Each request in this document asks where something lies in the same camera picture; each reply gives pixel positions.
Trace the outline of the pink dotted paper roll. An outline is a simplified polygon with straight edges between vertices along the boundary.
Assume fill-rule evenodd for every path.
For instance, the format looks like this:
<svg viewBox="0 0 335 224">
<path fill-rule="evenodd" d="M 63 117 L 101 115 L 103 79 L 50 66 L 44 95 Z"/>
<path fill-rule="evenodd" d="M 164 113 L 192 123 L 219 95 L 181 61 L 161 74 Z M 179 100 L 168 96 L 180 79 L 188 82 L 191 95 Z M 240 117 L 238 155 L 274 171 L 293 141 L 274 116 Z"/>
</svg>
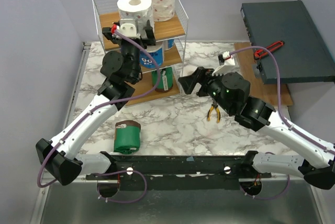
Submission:
<svg viewBox="0 0 335 224">
<path fill-rule="evenodd" d="M 147 21 L 154 30 L 152 0 L 118 0 L 117 7 L 121 19 L 134 19 L 138 25 L 138 32 L 146 37 Z"/>
</svg>

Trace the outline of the blue-bottom paper roll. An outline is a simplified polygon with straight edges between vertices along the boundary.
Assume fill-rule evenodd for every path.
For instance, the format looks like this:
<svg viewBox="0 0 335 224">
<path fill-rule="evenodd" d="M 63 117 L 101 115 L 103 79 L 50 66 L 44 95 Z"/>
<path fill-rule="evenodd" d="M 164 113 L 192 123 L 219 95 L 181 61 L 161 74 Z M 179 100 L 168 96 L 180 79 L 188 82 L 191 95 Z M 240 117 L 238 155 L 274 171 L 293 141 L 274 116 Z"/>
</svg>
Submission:
<svg viewBox="0 0 335 224">
<path fill-rule="evenodd" d="M 151 55 L 152 59 L 155 60 L 158 66 L 163 64 L 164 48 L 162 43 L 159 43 L 155 46 L 147 46 L 146 51 L 149 55 Z M 142 51 L 140 51 L 140 64 L 147 69 L 155 69 L 153 61 Z"/>
</svg>

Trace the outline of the white wire wooden shelf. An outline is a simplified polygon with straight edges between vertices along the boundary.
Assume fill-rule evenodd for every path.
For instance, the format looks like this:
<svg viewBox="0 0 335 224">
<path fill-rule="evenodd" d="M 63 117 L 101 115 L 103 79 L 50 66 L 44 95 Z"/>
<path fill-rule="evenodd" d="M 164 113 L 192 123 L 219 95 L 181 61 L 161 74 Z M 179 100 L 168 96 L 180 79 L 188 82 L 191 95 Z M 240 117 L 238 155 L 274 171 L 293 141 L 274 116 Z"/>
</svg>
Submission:
<svg viewBox="0 0 335 224">
<path fill-rule="evenodd" d="M 117 1 L 118 0 L 92 0 L 95 13 L 96 31 L 105 52 L 119 51 L 119 46 L 107 40 L 102 34 L 102 28 L 110 27 L 113 22 L 117 22 L 120 19 Z M 168 21 L 157 22 L 154 25 L 154 35 L 158 42 L 167 41 L 169 39 L 174 40 L 173 47 L 165 51 L 164 62 L 160 66 L 160 68 L 172 68 L 172 89 L 165 93 L 153 91 L 142 98 L 129 101 L 127 106 L 177 95 L 181 92 L 181 86 L 177 79 L 184 67 L 187 29 L 188 15 L 180 0 L 175 0 L 174 17 Z"/>
</svg>

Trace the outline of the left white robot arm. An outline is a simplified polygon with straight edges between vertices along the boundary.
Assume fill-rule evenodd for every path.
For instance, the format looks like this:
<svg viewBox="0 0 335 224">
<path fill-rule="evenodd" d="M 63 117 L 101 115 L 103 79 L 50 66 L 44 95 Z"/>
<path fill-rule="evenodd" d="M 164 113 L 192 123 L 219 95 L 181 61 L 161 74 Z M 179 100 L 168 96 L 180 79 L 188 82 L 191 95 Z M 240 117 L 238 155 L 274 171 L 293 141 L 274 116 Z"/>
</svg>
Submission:
<svg viewBox="0 0 335 224">
<path fill-rule="evenodd" d="M 42 172 L 47 170 L 61 185 L 72 183 L 79 175 L 99 173 L 109 180 L 115 176 L 116 167 L 106 154 L 79 156 L 83 144 L 108 118 L 119 112 L 129 100 L 136 99 L 133 85 L 142 79 L 140 54 L 156 39 L 153 23 L 146 21 L 144 33 L 134 19 L 121 19 L 111 27 L 102 29 L 103 36 L 120 46 L 119 51 L 107 52 L 102 60 L 101 74 L 104 82 L 82 113 L 59 134 L 36 143 L 41 168 L 37 184 L 40 188 Z"/>
</svg>

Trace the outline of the blue paper roll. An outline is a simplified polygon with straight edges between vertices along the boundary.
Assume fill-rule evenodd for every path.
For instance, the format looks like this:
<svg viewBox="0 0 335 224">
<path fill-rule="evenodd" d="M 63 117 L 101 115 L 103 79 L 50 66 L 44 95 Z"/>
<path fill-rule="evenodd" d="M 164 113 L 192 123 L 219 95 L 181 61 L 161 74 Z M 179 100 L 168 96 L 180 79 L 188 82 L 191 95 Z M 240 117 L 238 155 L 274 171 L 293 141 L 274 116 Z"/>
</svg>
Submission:
<svg viewBox="0 0 335 224">
<path fill-rule="evenodd" d="M 172 49 L 172 47 L 174 46 L 174 39 L 167 39 L 164 40 L 164 50 L 168 51 L 170 49 Z"/>
</svg>

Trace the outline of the brown paper roll green base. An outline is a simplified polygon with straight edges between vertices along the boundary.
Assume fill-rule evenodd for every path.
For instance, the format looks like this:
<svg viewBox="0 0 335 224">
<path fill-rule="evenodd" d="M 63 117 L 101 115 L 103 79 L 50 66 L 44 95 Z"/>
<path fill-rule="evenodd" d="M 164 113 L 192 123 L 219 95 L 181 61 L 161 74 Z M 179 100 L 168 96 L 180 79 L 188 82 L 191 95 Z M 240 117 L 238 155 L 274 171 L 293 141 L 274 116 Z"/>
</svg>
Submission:
<svg viewBox="0 0 335 224">
<path fill-rule="evenodd" d="M 160 77 L 160 82 L 157 85 L 155 91 L 160 93 L 166 93 L 170 91 L 173 87 L 173 69 L 172 67 L 167 67 L 161 69 L 160 75 L 157 71 L 151 72 L 152 86 L 157 82 L 158 76 Z"/>
</svg>

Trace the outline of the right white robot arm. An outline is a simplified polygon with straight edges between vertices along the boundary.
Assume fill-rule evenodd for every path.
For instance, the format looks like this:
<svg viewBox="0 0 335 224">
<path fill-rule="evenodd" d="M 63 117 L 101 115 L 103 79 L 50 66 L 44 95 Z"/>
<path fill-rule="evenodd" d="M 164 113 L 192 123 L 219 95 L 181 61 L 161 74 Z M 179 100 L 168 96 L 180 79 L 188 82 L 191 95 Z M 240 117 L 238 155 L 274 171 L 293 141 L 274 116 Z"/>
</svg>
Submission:
<svg viewBox="0 0 335 224">
<path fill-rule="evenodd" d="M 303 178 L 308 184 L 329 190 L 334 186 L 334 144 L 315 137 L 287 120 L 274 106 L 250 96 L 250 82 L 237 72 L 214 74 L 214 69 L 197 67 L 178 79 L 185 94 L 196 84 L 199 97 L 209 96 L 241 126 L 281 142 L 296 155 L 247 153 L 250 159 L 241 164 L 248 178 L 258 173 L 281 173 Z"/>
</svg>

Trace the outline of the plain white bottom paper roll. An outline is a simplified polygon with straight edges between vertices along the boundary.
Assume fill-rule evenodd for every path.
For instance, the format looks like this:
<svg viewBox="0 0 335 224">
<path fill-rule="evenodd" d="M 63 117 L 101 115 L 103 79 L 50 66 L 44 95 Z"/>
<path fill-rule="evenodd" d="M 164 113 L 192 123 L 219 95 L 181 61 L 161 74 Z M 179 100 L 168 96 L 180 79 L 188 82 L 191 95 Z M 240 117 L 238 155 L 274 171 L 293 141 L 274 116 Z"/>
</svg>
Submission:
<svg viewBox="0 0 335 224">
<path fill-rule="evenodd" d="M 180 77 L 185 77 L 193 74 L 196 71 L 197 67 L 193 65 L 187 65 L 183 67 L 183 70 L 180 72 Z"/>
</svg>

